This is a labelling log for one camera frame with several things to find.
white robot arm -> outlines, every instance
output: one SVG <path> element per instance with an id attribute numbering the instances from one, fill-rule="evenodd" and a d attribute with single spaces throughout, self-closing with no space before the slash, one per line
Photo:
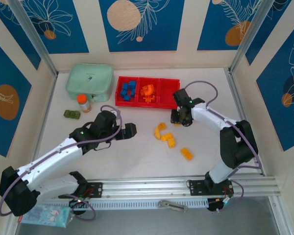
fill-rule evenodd
<path id="1" fill-rule="evenodd" d="M 237 171 L 237 168 L 242 163 L 247 163 L 254 157 L 251 149 L 229 123 L 239 128 L 255 152 L 258 153 L 250 124 L 247 121 L 237 122 L 221 115 L 207 106 L 204 100 L 200 98 L 192 100 L 187 95 L 185 89 L 178 90 L 173 94 L 173 97 L 178 105 L 178 109 L 171 112 L 172 123 L 190 126 L 193 120 L 200 121 L 211 130 L 220 134 L 221 161 L 205 176 L 205 183 L 209 189 L 227 180 L 233 172 Z"/>
<path id="2" fill-rule="evenodd" d="M 30 211 L 37 202 L 64 194 L 80 197 L 93 188 L 94 186 L 77 171 L 63 178 L 47 182 L 45 180 L 67 162 L 83 156 L 90 150 L 98 150 L 100 142 L 111 144 L 112 139 L 125 140 L 135 136 L 135 124 L 127 123 L 125 128 L 121 129 L 122 122 L 117 125 L 116 119 L 112 112 L 101 111 L 95 121 L 75 129 L 49 153 L 17 170 L 11 166 L 5 169 L 1 176 L 0 195 L 12 213 L 20 216 Z"/>

clear plastic packet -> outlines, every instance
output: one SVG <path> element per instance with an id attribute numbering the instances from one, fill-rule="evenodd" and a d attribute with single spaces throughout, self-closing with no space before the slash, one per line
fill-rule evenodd
<path id="1" fill-rule="evenodd" d="M 21 215 L 18 222 L 66 228 L 73 217 L 70 207 L 36 204 L 29 212 Z"/>

red tray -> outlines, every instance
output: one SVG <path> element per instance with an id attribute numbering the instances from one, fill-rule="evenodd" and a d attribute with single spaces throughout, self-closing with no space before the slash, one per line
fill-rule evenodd
<path id="1" fill-rule="evenodd" d="M 123 83 L 136 82 L 135 97 L 130 101 L 124 101 L 121 97 Z M 152 84 L 156 89 L 155 101 L 146 103 L 144 97 L 141 95 L 143 86 Z M 180 80 L 165 79 L 165 78 L 149 78 L 149 77 L 119 77 L 118 86 L 116 90 L 116 106 L 128 107 L 147 107 L 158 109 L 176 109 L 177 105 L 173 98 L 173 93 L 180 89 Z"/>

yellow block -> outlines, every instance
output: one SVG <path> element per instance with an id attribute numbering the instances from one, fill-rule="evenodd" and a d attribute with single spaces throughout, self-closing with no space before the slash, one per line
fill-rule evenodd
<path id="1" fill-rule="evenodd" d="M 191 154 L 191 152 L 187 148 L 183 148 L 181 150 L 181 153 L 187 160 L 191 160 L 194 157 L 193 154 Z"/>
<path id="2" fill-rule="evenodd" d="M 168 139 L 168 146 L 169 148 L 175 147 L 175 141 L 173 138 Z"/>
<path id="3" fill-rule="evenodd" d="M 173 138 L 172 133 L 167 133 L 167 134 L 161 136 L 161 141 L 167 141 L 168 139 L 171 139 L 171 138 Z"/>
<path id="4" fill-rule="evenodd" d="M 159 131 L 163 131 L 167 128 L 167 125 L 164 123 L 164 122 L 161 122 L 159 125 L 158 125 L 158 129 Z"/>
<path id="5" fill-rule="evenodd" d="M 156 137 L 157 140 L 160 140 L 160 132 L 159 132 L 158 127 L 156 127 L 156 129 L 155 129 L 154 135 L 155 135 L 155 137 Z"/>

mint green case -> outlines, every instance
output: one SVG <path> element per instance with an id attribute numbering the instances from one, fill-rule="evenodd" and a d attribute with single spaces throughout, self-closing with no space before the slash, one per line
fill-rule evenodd
<path id="1" fill-rule="evenodd" d="M 109 100 L 114 83 L 113 67 L 110 65 L 76 64 L 73 66 L 66 90 L 71 99 L 85 94 L 89 101 Z"/>

